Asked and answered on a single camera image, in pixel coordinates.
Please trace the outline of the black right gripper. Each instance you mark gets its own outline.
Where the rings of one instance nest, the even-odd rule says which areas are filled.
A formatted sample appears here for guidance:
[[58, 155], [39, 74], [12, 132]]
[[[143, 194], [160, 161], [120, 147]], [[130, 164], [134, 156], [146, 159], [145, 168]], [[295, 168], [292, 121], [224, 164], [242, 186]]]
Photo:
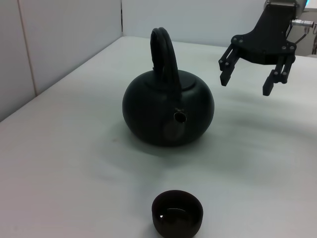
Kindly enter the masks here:
[[263, 95], [269, 96], [274, 84], [286, 84], [294, 63], [296, 45], [287, 41], [286, 31], [296, 16], [294, 5], [268, 4], [254, 29], [235, 35], [231, 46], [219, 59], [220, 82], [226, 86], [238, 59], [262, 65], [275, 65], [263, 85]]

